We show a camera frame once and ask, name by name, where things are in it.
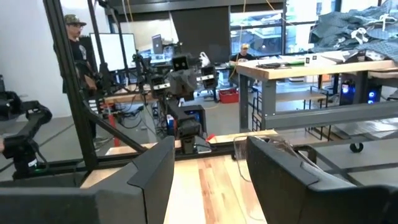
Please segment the person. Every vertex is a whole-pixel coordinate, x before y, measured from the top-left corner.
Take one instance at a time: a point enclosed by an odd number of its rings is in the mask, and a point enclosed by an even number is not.
[[[79,42],[79,36],[81,34],[81,31],[84,28],[84,26],[87,25],[87,23],[81,22],[79,18],[74,14],[67,14],[64,16],[63,19],[66,23],[67,35],[72,50],[73,59],[76,62],[77,61],[83,62],[86,63],[87,65],[81,67],[83,68],[83,72],[85,73],[83,81],[89,88],[88,96],[92,97],[95,95],[95,91],[97,90],[95,81],[90,77],[94,73],[92,71],[90,63],[87,61],[86,49]],[[62,88],[63,88],[63,93],[66,93],[65,81],[63,81]],[[105,142],[107,142],[109,138],[102,138],[97,136],[96,123],[94,121],[89,121],[89,122],[90,122],[91,135],[93,138],[93,144],[96,148],[96,151],[98,151],[100,146],[103,145]]]
[[[231,58],[229,59],[229,63],[232,65],[237,65],[239,62],[247,62],[250,60],[255,60],[255,56],[251,55],[248,53],[249,49],[249,44],[242,44],[241,51],[237,53],[236,55],[232,55]],[[251,87],[251,91],[257,91],[257,89],[254,88],[254,79],[249,78],[249,87]]]

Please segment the wooden table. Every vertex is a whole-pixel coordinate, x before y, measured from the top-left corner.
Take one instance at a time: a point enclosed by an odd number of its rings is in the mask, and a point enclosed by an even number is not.
[[[230,142],[240,136],[276,135],[273,130],[217,136],[212,142]],[[108,154],[134,152],[129,147],[111,148]],[[245,162],[239,162],[243,177],[249,178]],[[95,170],[81,187],[87,188],[119,169]],[[231,156],[192,159],[175,163],[174,179],[164,223],[265,223],[252,183],[245,181],[238,162]]]
[[[309,75],[322,75],[322,74],[331,74],[331,73],[346,73],[346,72],[359,72],[359,71],[367,71],[367,70],[385,70],[390,68],[396,68],[396,65],[392,60],[383,60],[383,61],[375,61],[375,62],[357,62],[357,63],[346,63],[336,65],[335,62],[330,61],[330,63],[323,63],[322,66],[311,66],[306,67],[302,66],[292,66],[291,68],[284,69],[263,69],[257,68],[258,64],[265,63],[276,63],[281,62],[280,60],[255,60],[244,63],[239,63],[236,66],[236,71],[240,74],[239,82],[247,83],[248,78],[255,78],[262,81],[262,105],[261,105],[261,128],[262,129],[273,129],[273,128],[290,128],[292,121],[297,114],[294,112],[289,112],[289,119],[282,119],[282,116],[279,116],[275,111],[275,103],[276,103],[276,82],[278,79],[292,78],[292,77],[302,77]],[[361,91],[356,91],[356,94],[362,94]],[[247,85],[241,85],[239,88],[239,127],[241,132],[248,131],[248,88]],[[300,121],[300,126],[305,126],[310,124],[313,125],[312,116],[303,117]],[[325,115],[324,122],[329,121],[328,117]]]
[[[126,88],[130,91],[134,91],[134,90],[138,89],[136,84],[129,85]],[[147,93],[145,95],[145,99],[140,93],[127,94],[127,91],[125,89],[121,89],[121,90],[117,91],[115,93],[116,96],[105,97],[104,109],[107,110],[107,112],[108,112],[109,123],[111,124],[112,127],[116,128],[116,122],[115,122],[113,113],[111,111],[111,107],[114,104],[116,104],[116,103],[143,103],[144,100],[148,103],[153,103],[153,102],[157,101],[157,99],[154,99],[152,97],[152,93],[150,92],[149,85],[144,85],[144,91]],[[114,143],[115,147],[120,146],[120,140],[118,138],[114,138],[113,143]]]

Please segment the desk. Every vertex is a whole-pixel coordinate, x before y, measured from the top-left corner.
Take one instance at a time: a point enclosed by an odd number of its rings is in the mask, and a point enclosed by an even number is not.
[[[138,87],[137,85],[129,85],[126,87],[130,91],[137,90]],[[145,100],[148,103],[156,102],[157,100],[152,97],[152,94],[150,93],[150,86],[149,85],[144,85],[144,91],[147,92]],[[116,103],[143,103],[144,102],[144,97],[139,94],[139,93],[131,93],[128,94],[128,92],[125,89],[119,90],[116,93],[116,96],[109,96],[105,97],[104,99],[104,109],[107,110],[108,112],[108,118],[109,118],[109,123],[112,125],[112,127],[116,128],[116,122],[113,116],[113,113],[111,111],[111,107],[116,104]],[[114,146],[120,146],[120,140],[118,138],[114,138]]]
[[[321,75],[331,73],[360,72],[355,82],[356,96],[364,93],[364,85],[368,78],[368,70],[383,70],[395,68],[392,60],[376,62],[357,62],[341,65],[322,65],[321,67],[298,66],[286,69],[263,69],[256,65],[264,63],[274,63],[276,60],[256,60],[240,63],[236,70],[240,74],[239,82],[247,83],[248,77],[262,81],[262,105],[261,105],[261,128],[262,129],[294,129],[304,127],[326,126],[335,123],[364,121],[373,118],[390,118],[396,116],[398,103],[375,105],[345,106],[337,108],[324,108],[313,111],[289,111],[284,113],[275,113],[276,102],[276,81],[291,77],[302,77],[309,75]],[[246,85],[239,87],[239,127],[241,132],[248,131],[248,89]]]
[[[217,136],[212,141],[233,141],[239,136],[266,134],[277,133],[270,130],[230,134]],[[109,154],[132,151],[128,147],[112,148]],[[90,187],[118,170],[95,170],[81,187]],[[175,163],[173,185],[164,223],[262,223],[253,218],[264,218],[256,193],[252,184],[239,176],[238,165],[231,156],[192,159]]]

